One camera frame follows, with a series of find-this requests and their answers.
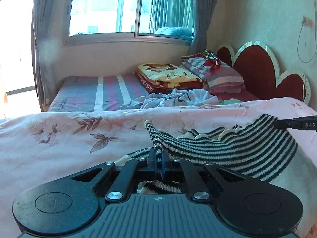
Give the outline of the crumpled light blue garment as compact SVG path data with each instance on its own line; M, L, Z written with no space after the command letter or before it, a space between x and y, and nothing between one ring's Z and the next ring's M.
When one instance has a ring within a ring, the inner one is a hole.
M173 89L169 94L149 93L122 105L122 110L146 109L155 107L187 107L217 105L219 99L204 89Z

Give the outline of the red heart-shaped headboard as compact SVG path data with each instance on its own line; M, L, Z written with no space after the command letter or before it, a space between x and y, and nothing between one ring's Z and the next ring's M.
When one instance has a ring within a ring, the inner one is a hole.
M260 41L249 41L234 51L231 45L219 46L217 57L236 70L245 88L259 99L292 97L309 104L310 83L298 68L281 71L273 51Z

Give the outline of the striped purple mattress cover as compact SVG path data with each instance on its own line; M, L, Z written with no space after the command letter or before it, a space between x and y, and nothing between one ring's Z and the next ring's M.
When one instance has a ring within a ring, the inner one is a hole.
M49 112L116 111L147 95L137 77L123 74L108 77L69 76L49 107Z

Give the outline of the yellow red folded blanket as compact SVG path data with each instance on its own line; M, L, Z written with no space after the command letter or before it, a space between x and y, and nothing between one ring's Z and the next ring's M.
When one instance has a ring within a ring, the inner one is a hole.
M148 93L170 93L173 89L201 89L204 82L189 70L170 63L146 63L137 66L135 77Z

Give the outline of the striped pillow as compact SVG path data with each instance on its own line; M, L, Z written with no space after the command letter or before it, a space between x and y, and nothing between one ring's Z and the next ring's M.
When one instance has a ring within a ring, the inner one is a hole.
M225 62L221 61L220 69L214 71L209 71L204 66L196 68L186 62L182 62L182 64L191 73L202 79L210 93L239 93L245 89L243 77Z

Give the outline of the red plaid folded cloth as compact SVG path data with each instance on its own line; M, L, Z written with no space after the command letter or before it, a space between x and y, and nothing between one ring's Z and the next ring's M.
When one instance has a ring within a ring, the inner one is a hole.
M204 50L202 53L183 56L182 61L196 68L204 66L209 71L218 70L221 67L221 60L208 49Z

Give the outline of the pink floral bed sheet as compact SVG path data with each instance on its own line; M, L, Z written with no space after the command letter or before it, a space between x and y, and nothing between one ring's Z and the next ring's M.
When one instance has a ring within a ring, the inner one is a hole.
M40 113L1 121L1 237L18 237L12 203L23 191L151 146L143 122L174 136L195 129L245 126L262 114L314 115L293 98L219 106L156 107L110 112Z

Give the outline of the teal blanket outside window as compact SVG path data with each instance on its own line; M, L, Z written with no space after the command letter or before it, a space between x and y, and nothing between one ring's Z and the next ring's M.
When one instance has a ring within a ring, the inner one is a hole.
M192 39L192 30L188 27L161 27L154 33L156 35L170 36L176 39Z

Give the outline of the right grey curtain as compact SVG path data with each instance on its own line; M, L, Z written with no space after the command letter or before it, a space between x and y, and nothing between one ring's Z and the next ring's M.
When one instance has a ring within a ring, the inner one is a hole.
M218 0L190 0L193 19L192 42L189 54L203 52L207 46L207 31Z

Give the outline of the grey curtain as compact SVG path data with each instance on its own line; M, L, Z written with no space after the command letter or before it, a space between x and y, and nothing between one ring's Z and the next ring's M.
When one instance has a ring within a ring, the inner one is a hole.
M218 0L190 0L193 19L192 42L189 54L203 52L207 46L207 31Z
M48 110L57 94L54 65L59 49L58 40L51 34L55 2L56 0L34 0L32 9L32 67L35 90L42 111Z

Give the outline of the left grey curtain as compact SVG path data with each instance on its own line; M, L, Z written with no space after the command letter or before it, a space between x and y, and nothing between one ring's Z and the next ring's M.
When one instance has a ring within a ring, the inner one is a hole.
M32 67L35 90L42 111L48 110L57 94L54 65L59 49L58 40L51 34L55 2L56 0L34 0L32 9Z

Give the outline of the wall socket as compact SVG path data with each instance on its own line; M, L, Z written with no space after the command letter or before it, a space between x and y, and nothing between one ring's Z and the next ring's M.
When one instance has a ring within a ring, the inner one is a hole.
M302 24L303 26L307 26L307 27L312 27L313 22L310 18L308 18L307 16L303 16L302 18Z

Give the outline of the window with grey frame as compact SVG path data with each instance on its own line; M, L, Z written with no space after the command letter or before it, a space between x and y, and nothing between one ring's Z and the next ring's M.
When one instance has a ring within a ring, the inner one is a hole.
M161 27L193 29L190 0L68 0L65 43L139 41L187 44L190 40L156 35Z

